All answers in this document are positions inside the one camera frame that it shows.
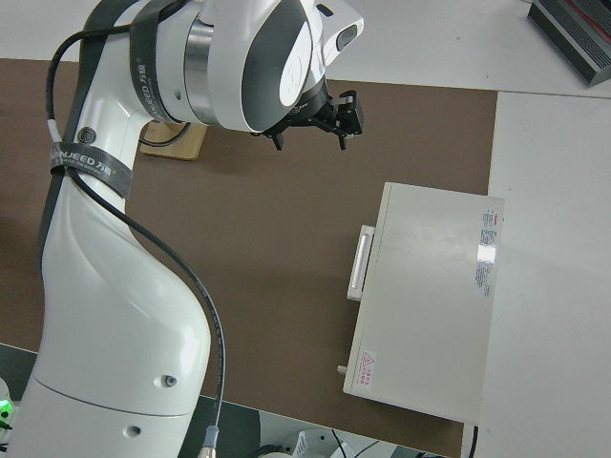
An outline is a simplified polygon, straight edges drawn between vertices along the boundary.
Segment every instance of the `white case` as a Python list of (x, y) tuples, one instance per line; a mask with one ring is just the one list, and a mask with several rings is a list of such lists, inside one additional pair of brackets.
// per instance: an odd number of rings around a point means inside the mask
[(387, 183), (344, 391), (477, 425), (503, 200)]

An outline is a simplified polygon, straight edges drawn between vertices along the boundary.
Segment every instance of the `wooden base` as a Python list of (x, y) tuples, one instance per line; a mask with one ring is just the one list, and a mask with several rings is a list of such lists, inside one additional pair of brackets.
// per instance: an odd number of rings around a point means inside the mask
[[(165, 141), (180, 132), (183, 126), (184, 124), (169, 124), (151, 121), (146, 128), (144, 138), (154, 142)], [(206, 130), (207, 126), (192, 124), (189, 131), (176, 143), (162, 148), (140, 144), (140, 151), (147, 156), (195, 160), (200, 154), (201, 144), (203, 143), (203, 137), (206, 134)]]

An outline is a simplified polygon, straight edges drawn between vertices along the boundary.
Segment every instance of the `brown mat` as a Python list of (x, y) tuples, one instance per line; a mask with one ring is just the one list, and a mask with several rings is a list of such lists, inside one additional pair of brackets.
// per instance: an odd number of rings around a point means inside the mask
[[(43, 311), (35, 245), (49, 183), (46, 65), (0, 59), (0, 342), (32, 350)], [(59, 77), (65, 120), (75, 66)], [(347, 151), (314, 129), (287, 132), (276, 152), (263, 137), (211, 128), (195, 162), (139, 155), (128, 213), (182, 253), (213, 294), (228, 401), (458, 456), (462, 425), (344, 394), (336, 367), (348, 362), (358, 313), (346, 292), (359, 229), (375, 224), (384, 182), (486, 194), (496, 93), (329, 86), (363, 100), (365, 134)]]

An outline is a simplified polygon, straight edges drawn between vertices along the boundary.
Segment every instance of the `black cable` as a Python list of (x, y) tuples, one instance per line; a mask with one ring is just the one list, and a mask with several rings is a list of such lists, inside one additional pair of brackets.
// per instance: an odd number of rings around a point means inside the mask
[(262, 455), (273, 453), (274, 451), (284, 451), (284, 448), (282, 446), (274, 446), (273, 444), (261, 446), (252, 453), (251, 458), (259, 458)]
[(469, 451), (469, 458), (475, 457), (475, 448), (477, 447), (477, 433), (479, 432), (479, 427), (474, 427), (474, 438), (471, 440), (471, 450)]
[(168, 139), (168, 140), (164, 140), (164, 141), (149, 141), (147, 139), (144, 138), (139, 138), (138, 142), (142, 143), (143, 145), (146, 146), (150, 146), (152, 148), (164, 148), (166, 146), (170, 146), (173, 143), (176, 143), (177, 141), (179, 141), (181, 138), (184, 137), (184, 135), (189, 131), (189, 128), (191, 127), (191, 123), (187, 122), (182, 129), (180, 130), (180, 132), (178, 132), (176, 135), (174, 135), (172, 138)]
[(57, 51), (51, 59), (51, 63), (49, 64), (49, 70), (47, 71), (46, 99), (48, 119), (55, 119), (55, 110), (53, 107), (53, 86), (55, 84), (55, 74), (57, 73), (57, 67), (59, 67), (61, 57), (68, 50), (68, 48), (74, 43), (85, 38), (105, 38), (110, 35), (125, 33), (130, 30), (130, 27), (131, 25), (127, 24), (125, 26), (111, 27), (109, 29), (99, 29), (95, 31), (78, 31), (77, 33), (70, 35), (68, 38), (66, 38), (66, 40), (64, 40), (61, 45), (59, 45), (59, 48), (57, 48)]
[[(474, 438), (471, 441), (471, 450), (469, 451), (469, 458), (475, 457), (475, 448), (477, 447), (477, 433), (479, 431), (479, 427), (474, 427)], [(423, 458), (427, 454), (426, 451), (421, 451), (414, 458)], [(433, 456), (431, 458), (441, 458), (438, 455)]]
[[(159, 23), (166, 20), (172, 14), (180, 10), (187, 0), (178, 0), (171, 5), (165, 7), (160, 15), (159, 15)], [(115, 26), (110, 27), (109, 29), (97, 29), (92, 31), (78, 31), (77, 33), (72, 34), (64, 42), (59, 45), (57, 51), (53, 55), (51, 59), (51, 64), (49, 65), (49, 70), (47, 71), (47, 91), (46, 91), (46, 99), (47, 99), (47, 118), (55, 119), (55, 111), (53, 107), (53, 86), (55, 83), (55, 74), (57, 73), (57, 67), (59, 66), (59, 62), (61, 60), (62, 55), (68, 50), (70, 46), (74, 43), (83, 40), (85, 38), (106, 38), (110, 35), (117, 35), (120, 33), (126, 33), (130, 31), (132, 27), (131, 24), (126, 24), (124, 26)]]
[(365, 453), (367, 450), (369, 450), (370, 448), (372, 448), (373, 446), (379, 444), (380, 441), (375, 441), (373, 444), (369, 444), (368, 446), (366, 446), (365, 448), (363, 448), (361, 451), (359, 451), (356, 455), (354, 455), (354, 458), (357, 458), (358, 456), (362, 455), (363, 453)]
[(333, 437), (337, 441), (337, 445), (340, 446), (340, 450), (342, 451), (342, 455), (344, 456), (344, 458), (347, 458), (346, 452), (344, 451), (344, 446), (342, 446), (342, 442), (340, 441), (340, 438), (337, 437), (337, 434), (335, 434), (335, 429), (332, 429), (331, 432), (333, 433)]
[(101, 196), (99, 196), (92, 188), (90, 188), (85, 181), (78, 175), (76, 169), (72, 167), (68, 167), (66, 169), (66, 173), (68, 176), (74, 181), (76, 186), (78, 186), (87, 196), (95, 201), (99, 206), (101, 206), (104, 210), (111, 213), (116, 218), (123, 221), (125, 224), (130, 226), (132, 229), (140, 233), (146, 239), (155, 244), (161, 251), (163, 251), (166, 255), (168, 255), (191, 279), (191, 281), (196, 285), (198, 290), (200, 291), (203, 299), (205, 300), (210, 315), (212, 316), (212, 321), (214, 323), (214, 328), (217, 335), (217, 346), (219, 349), (219, 370), (217, 376), (217, 399), (215, 401), (213, 407), (213, 422), (211, 425), (217, 427), (219, 425), (219, 418), (221, 416), (221, 403), (222, 396), (224, 392), (224, 379), (225, 379), (225, 346), (224, 346), (224, 337), (222, 334), (222, 326), (221, 321), (219, 320), (219, 313), (217, 312), (217, 308), (208, 293), (203, 282), (198, 277), (198, 274), (187, 264), (179, 254), (174, 251), (167, 243), (158, 238), (144, 226), (134, 221), (130, 217), (118, 211), (113, 205), (104, 200)]

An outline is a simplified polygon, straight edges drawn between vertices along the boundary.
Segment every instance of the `warning label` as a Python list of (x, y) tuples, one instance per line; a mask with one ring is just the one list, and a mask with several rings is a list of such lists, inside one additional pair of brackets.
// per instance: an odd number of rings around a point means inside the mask
[(371, 388), (373, 381), (373, 369), (375, 368), (375, 353), (371, 351), (361, 351), (359, 366), (356, 372), (356, 386), (359, 388)]
[(496, 240), (500, 218), (498, 212), (491, 209), (486, 210), (482, 215), (475, 268), (477, 296), (489, 297), (495, 287)]

